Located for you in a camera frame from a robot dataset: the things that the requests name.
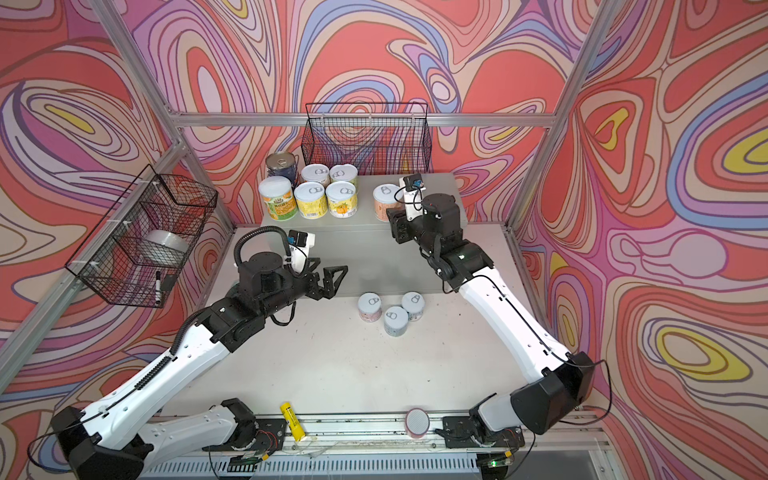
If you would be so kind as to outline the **yellow label can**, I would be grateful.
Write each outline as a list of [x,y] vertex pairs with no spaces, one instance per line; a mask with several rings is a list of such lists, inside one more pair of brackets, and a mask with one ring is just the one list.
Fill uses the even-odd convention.
[[328,212],[325,187],[318,182],[304,182],[294,189],[294,198],[303,218],[316,220]]
[[350,218],[358,210],[357,188],[346,181],[332,182],[326,189],[329,213],[340,219]]

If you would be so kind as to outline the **white lid can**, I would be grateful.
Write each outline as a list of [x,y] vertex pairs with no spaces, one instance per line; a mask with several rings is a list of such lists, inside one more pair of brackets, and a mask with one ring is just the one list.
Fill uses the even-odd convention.
[[391,337],[402,336],[408,327],[409,315],[401,306],[392,306],[384,313],[384,329]]
[[416,322],[423,317],[426,301],[420,293],[411,291],[402,296],[401,307],[407,312],[409,321]]

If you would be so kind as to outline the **green label can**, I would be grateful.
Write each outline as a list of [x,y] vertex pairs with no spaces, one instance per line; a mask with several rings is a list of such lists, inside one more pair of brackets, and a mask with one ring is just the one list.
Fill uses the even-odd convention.
[[352,164],[335,165],[329,170],[332,183],[348,182],[357,185],[358,169]]

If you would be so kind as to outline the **pink label can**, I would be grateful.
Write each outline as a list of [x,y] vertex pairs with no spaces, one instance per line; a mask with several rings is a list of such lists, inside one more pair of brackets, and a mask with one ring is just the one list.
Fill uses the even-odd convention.
[[303,182],[315,182],[323,186],[331,183],[330,169],[323,164],[309,164],[301,170]]

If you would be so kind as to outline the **green yellow peach can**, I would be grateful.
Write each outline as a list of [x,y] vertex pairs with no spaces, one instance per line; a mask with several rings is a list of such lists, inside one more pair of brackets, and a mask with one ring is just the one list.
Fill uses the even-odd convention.
[[293,186],[289,179],[283,176],[267,177],[259,184],[258,190],[267,214],[273,220],[286,221],[298,213]]

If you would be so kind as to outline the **dark blue tin can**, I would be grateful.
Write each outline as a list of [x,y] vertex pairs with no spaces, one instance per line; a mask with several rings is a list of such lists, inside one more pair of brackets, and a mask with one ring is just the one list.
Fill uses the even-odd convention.
[[288,179],[292,183],[296,182],[298,160],[297,156],[293,153],[271,153],[266,157],[265,166],[268,177],[280,176]]

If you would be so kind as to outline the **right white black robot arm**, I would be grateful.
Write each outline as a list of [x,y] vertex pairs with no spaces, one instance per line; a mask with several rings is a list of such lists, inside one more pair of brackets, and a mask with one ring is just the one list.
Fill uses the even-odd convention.
[[387,212],[395,241],[417,243],[442,284],[482,315],[522,373],[522,384],[511,393],[492,394],[470,410],[475,430],[482,437],[512,427],[546,433],[583,403],[595,362],[553,338],[507,287],[490,256],[465,239],[453,196],[400,188],[395,198],[398,207]]

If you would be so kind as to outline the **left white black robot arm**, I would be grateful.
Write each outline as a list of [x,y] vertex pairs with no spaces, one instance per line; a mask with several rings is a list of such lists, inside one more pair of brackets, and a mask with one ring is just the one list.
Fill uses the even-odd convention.
[[83,409],[51,420],[70,471],[78,479],[137,479],[157,464],[193,451],[247,451],[260,427],[251,409],[231,398],[201,414],[152,422],[164,405],[217,363],[275,322],[298,300],[333,298],[348,268],[322,267],[309,254],[312,234],[263,226],[234,245],[239,279],[220,300],[189,315],[170,347],[139,373]]

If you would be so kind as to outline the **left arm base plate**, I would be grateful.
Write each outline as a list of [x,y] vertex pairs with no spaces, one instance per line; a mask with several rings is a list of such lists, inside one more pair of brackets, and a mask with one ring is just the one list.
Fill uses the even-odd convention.
[[238,426],[232,437],[221,445],[202,448],[205,452],[226,452],[236,455],[274,454],[283,449],[287,422],[277,417],[257,417]]

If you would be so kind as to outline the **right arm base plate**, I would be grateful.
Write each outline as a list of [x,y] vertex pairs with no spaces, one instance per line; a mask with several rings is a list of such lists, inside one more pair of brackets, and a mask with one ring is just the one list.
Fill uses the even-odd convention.
[[444,416],[435,434],[444,440],[449,449],[501,448],[516,452],[526,445],[520,427],[491,432],[480,420],[471,416]]

